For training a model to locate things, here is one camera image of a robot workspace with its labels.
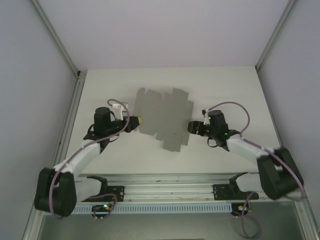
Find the white wall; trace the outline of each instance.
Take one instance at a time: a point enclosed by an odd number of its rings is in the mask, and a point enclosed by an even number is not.
[[[254,66],[288,0],[39,0],[80,70]]]
[[[0,233],[22,238],[74,77],[27,0],[0,1]]]
[[[259,72],[320,226],[320,1],[301,0]]]

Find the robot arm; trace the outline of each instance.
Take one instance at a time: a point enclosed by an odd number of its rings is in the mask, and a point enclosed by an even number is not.
[[[121,109],[121,118],[111,121],[111,115],[115,114],[108,107],[99,107],[95,110],[94,124],[91,125],[84,136],[80,151],[70,163],[67,157],[63,162],[57,164],[53,168],[44,168],[41,170],[36,194],[34,198],[34,206],[41,211],[50,212],[49,191],[53,182],[54,175],[66,163],[54,183],[52,192],[52,206],[54,212],[62,217],[69,216],[74,210],[77,202],[82,202],[92,196],[108,194],[108,182],[103,177],[90,176],[79,180],[79,174],[85,167],[98,155],[100,155],[111,142],[110,139],[101,140],[108,136],[117,134],[126,126],[127,118],[122,117],[122,108],[115,106],[116,109]],[[141,123],[141,118],[130,116],[129,123],[124,129],[130,133],[137,128]]]
[[[279,149],[261,149],[249,144],[241,138],[240,132],[231,130],[220,110],[203,110],[204,122],[191,121],[188,131],[214,140],[217,147],[238,154],[257,165],[258,173],[241,173],[230,179],[231,192],[264,192],[269,198],[276,200],[296,190],[299,186],[293,176],[276,161],[270,153],[279,157],[294,172],[303,184],[301,174],[290,154],[281,147]]]

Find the gray floor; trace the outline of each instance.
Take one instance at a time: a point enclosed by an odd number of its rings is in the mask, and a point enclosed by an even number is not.
[[[304,240],[294,205],[254,203],[253,212],[263,228],[261,240]],[[248,232],[255,224],[247,220]],[[111,215],[95,221],[90,215],[63,220],[46,216],[39,240],[243,240],[241,220],[229,213]]]

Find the white tabletop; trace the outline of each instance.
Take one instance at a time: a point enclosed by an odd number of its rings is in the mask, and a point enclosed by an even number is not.
[[[179,88],[194,101],[193,120],[202,121],[201,110],[224,101],[244,105],[251,123],[244,136],[265,147],[279,147],[274,125],[253,66],[129,68],[89,70],[77,111],[68,155],[76,151],[95,109],[107,107],[110,98],[129,103],[132,111],[138,89],[161,93]],[[240,131],[247,123],[244,111],[236,105],[223,105],[230,129]],[[83,174],[207,174],[257,172],[257,166],[239,155],[207,146],[207,138],[191,134],[181,152],[162,149],[156,136],[122,133],[94,159]]]

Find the white table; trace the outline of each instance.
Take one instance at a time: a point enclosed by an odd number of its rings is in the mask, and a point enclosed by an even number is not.
[[[263,146],[279,147],[267,103],[253,66],[177,67],[89,70],[77,111],[68,155],[76,151],[95,109],[107,107],[114,98],[129,103],[132,111],[139,88],[171,92],[172,88],[189,92],[194,101],[193,120],[202,120],[201,110],[224,101],[244,105],[251,124],[245,137]],[[223,105],[230,129],[240,131],[247,123],[244,111],[236,105]],[[83,174],[207,174],[257,172],[257,166],[234,153],[207,146],[207,138],[190,135],[181,152],[162,149],[156,136],[137,132],[122,133],[93,160]]]

